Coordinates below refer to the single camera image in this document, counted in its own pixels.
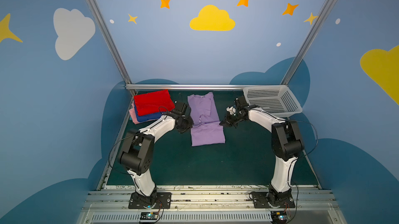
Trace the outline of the purple t shirt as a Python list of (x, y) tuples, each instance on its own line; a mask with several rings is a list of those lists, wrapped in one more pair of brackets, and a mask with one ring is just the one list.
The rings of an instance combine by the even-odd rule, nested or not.
[(191, 108), (190, 117), (193, 119), (191, 129), (192, 147), (224, 144), (225, 135), (220, 125), (214, 95), (190, 95), (188, 103)]

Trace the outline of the white plastic laundry basket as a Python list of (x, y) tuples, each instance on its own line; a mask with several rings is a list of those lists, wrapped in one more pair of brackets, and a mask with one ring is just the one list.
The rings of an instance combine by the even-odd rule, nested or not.
[(289, 118), (302, 113), (298, 99), (287, 86), (246, 87), (243, 93), (249, 105), (257, 105), (276, 117)]

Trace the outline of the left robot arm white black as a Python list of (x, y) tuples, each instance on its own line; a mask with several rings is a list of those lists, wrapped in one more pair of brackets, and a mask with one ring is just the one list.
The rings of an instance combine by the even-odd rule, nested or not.
[(155, 143), (169, 131), (176, 129), (184, 133), (193, 125), (190, 116), (167, 114), (147, 127), (128, 133), (117, 161), (133, 179), (135, 192), (131, 200), (134, 208), (152, 208), (157, 202), (157, 187), (150, 173)]

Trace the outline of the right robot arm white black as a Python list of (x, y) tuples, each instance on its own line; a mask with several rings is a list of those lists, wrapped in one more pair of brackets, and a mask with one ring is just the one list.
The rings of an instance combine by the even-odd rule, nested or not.
[(294, 207), (292, 197), (292, 175), (295, 164), (304, 150), (298, 123), (267, 113), (259, 107), (228, 107), (222, 126), (236, 127), (241, 121), (252, 121), (271, 133), (271, 147), (276, 157), (273, 178), (266, 196), (273, 207)]

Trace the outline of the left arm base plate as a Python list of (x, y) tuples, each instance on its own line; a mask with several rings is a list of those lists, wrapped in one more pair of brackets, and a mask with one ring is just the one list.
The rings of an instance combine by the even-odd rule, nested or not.
[(137, 192), (131, 194), (129, 200), (129, 209), (154, 209), (164, 208), (170, 209), (171, 193), (170, 192), (155, 192), (149, 197), (142, 196)]

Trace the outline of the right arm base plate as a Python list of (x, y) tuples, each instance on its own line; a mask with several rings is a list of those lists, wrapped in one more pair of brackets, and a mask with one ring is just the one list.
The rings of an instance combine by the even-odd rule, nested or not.
[(295, 208), (295, 201), (290, 192), (255, 192), (249, 194), (254, 208)]

